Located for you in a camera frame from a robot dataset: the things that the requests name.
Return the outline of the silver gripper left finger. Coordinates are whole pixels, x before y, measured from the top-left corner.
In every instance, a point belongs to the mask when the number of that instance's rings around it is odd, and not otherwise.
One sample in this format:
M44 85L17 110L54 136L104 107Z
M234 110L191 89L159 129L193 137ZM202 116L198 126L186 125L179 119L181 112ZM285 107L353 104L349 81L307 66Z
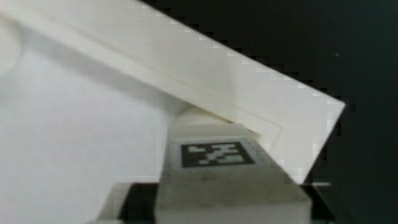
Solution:
M115 183L95 224L156 224L156 183Z

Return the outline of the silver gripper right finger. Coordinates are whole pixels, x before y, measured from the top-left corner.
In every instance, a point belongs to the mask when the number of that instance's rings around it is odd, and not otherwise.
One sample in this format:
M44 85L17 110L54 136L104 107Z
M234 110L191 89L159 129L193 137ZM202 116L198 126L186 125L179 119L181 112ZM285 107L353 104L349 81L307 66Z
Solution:
M326 206L325 200L321 199L319 193L314 189L314 186L303 184L300 188L312 201L310 224L335 224L335 217Z

